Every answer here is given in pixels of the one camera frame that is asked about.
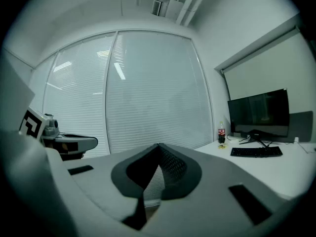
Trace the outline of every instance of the air vent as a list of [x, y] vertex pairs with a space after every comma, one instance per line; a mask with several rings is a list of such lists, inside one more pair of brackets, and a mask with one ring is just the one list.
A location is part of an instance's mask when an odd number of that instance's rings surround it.
[[162, 1], [154, 0], [152, 14], [159, 16]]

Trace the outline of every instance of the white desk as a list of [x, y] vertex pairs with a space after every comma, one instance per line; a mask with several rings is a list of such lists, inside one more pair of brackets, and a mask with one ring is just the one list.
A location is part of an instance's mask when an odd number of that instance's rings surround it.
[[273, 142], [272, 146], [279, 146], [283, 155], [271, 158], [245, 158], [231, 156], [232, 148], [258, 148], [258, 142], [244, 145], [233, 143], [226, 139], [228, 147], [218, 148], [218, 141], [210, 143], [196, 151], [227, 159], [261, 182], [269, 186], [280, 197], [291, 199], [306, 192], [314, 178], [316, 171], [316, 153], [307, 154], [299, 145]]

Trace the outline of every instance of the red bottle label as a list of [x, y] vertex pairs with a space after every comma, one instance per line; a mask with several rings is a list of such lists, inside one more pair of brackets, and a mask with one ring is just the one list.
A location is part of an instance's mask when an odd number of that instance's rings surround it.
[[218, 129], [218, 135], [225, 135], [225, 129]]

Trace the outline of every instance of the computer monitor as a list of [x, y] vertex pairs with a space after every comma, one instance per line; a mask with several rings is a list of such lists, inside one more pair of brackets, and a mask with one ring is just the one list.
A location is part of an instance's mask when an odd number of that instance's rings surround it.
[[287, 90], [228, 101], [231, 132], [251, 138], [287, 137], [289, 106]]

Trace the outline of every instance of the black slot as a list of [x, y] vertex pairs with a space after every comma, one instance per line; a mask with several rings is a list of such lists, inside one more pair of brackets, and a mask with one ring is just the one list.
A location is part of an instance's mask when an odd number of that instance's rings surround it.
[[254, 225], [260, 224], [271, 216], [271, 212], [244, 185], [230, 186], [229, 190]]
[[93, 169], [92, 166], [86, 165], [86, 166], [82, 166], [82, 167], [78, 167], [78, 168], [68, 169], [68, 172], [71, 175], [76, 175], [76, 174], [83, 173], [83, 172], [86, 172], [86, 171], [89, 171], [89, 170], [92, 170], [92, 169]]

